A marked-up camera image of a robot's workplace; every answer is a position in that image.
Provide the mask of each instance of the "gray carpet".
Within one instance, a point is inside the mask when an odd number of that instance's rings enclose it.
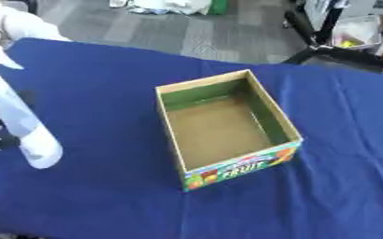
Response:
[[[278,63],[304,46],[282,28],[286,0],[229,0],[222,16],[137,15],[108,0],[39,0],[40,17],[81,42],[156,49],[209,60]]]

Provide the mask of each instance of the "blue tablecloth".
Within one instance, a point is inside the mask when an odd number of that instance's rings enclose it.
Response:
[[[64,146],[47,170],[0,152],[0,231],[63,239],[383,239],[383,76],[219,63],[142,49],[27,39],[0,67],[36,92]],[[179,189],[154,87],[250,68],[305,142],[288,163]]]

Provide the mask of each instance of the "cardboard box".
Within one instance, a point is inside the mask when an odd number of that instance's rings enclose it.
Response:
[[[303,141],[249,70],[156,92],[185,191],[286,162]]]

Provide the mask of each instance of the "cardboard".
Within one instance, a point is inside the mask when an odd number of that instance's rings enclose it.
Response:
[[[288,161],[303,141],[249,70],[156,92],[185,191]]]

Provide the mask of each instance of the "box side panel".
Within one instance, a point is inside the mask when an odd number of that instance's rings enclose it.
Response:
[[[293,123],[289,120],[286,114],[281,110],[275,100],[270,96],[270,94],[265,90],[265,88],[260,84],[257,78],[248,70],[248,82],[252,85],[253,89],[257,94],[262,98],[266,107],[272,112],[277,121],[279,122],[281,128],[286,133],[290,141],[301,141],[302,136],[294,127]]]
[[[278,146],[289,142],[288,135],[283,130],[277,117],[268,107],[268,103],[251,86],[248,86],[245,97],[254,117],[268,135],[272,145]]]
[[[176,139],[175,139],[173,132],[171,130],[171,127],[170,127],[170,124],[169,124],[169,121],[168,121],[168,118],[167,118],[167,115],[165,112],[165,108],[163,105],[163,100],[161,99],[161,95],[159,94],[158,91],[156,93],[157,93],[158,112],[160,114],[160,118],[161,118],[161,121],[163,123],[165,134],[168,138],[170,150],[173,153],[173,156],[175,158],[176,168],[178,170],[180,180],[181,180],[182,184],[184,184],[184,176],[185,176],[185,172],[186,172],[186,169],[184,166],[184,161],[182,160],[181,154],[180,154],[180,152],[178,150],[178,146],[176,144]]]
[[[161,94],[167,111],[179,110],[226,97],[240,91],[248,84],[243,78],[207,86]]]
[[[170,84],[170,85],[164,85],[164,86],[157,87],[157,89],[160,93],[183,91],[183,90],[187,90],[191,88],[202,87],[202,86],[217,84],[221,82],[236,80],[239,78],[244,78],[247,73],[248,73],[248,70],[236,71],[236,72],[231,72],[231,73],[227,73],[223,75],[217,75],[214,77],[205,77],[205,78],[199,78],[194,80],[182,81],[182,82]]]
[[[235,178],[263,168],[289,161],[301,141],[290,142],[279,147],[262,150],[244,157],[218,163],[199,170],[187,172],[184,190],[196,190],[212,183]]]

